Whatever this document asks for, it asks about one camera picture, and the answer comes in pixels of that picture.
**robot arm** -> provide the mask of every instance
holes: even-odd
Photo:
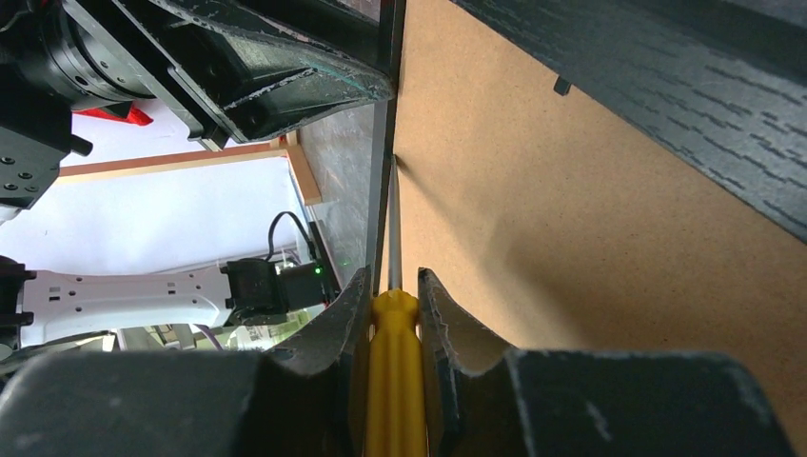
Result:
[[[38,346],[110,328],[162,324],[221,327],[231,309],[227,275],[216,267],[192,273],[76,276],[37,271],[20,293],[20,346]]]
[[[319,262],[258,259],[179,274],[85,276],[0,265],[0,353],[112,328],[283,322],[339,293]]]

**yellow screwdriver handle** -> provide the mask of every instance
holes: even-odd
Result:
[[[426,420],[418,299],[400,289],[372,304],[366,457],[425,457]]]

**gray floor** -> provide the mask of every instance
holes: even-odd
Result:
[[[323,203],[312,208],[342,284],[364,266],[373,107],[342,111],[301,129]]]

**black wood grain panel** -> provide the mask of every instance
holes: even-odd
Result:
[[[807,241],[807,31],[717,1],[454,1]]]

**black cable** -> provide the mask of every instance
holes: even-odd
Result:
[[[268,262],[269,260],[271,260],[272,256],[275,255],[275,243],[274,243],[274,240],[273,240],[273,238],[275,236],[275,228],[277,227],[277,223],[280,222],[280,220],[283,218],[283,216],[289,216],[292,219],[294,219],[294,224],[297,225],[297,229],[300,230],[300,233],[303,235],[303,238],[305,238],[305,243],[308,245],[308,257],[310,257],[311,260],[315,260],[317,258],[316,255],[315,255],[317,250],[314,247],[314,242],[311,241],[311,238],[308,236],[308,233],[305,231],[305,227],[303,227],[303,223],[300,222],[300,219],[297,217],[297,214],[295,214],[295,213],[293,213],[291,211],[283,211],[283,212],[279,213],[277,216],[275,216],[275,218],[272,221],[271,225],[269,225],[269,235],[268,235],[268,239],[269,239],[269,254],[266,257],[266,261]]]

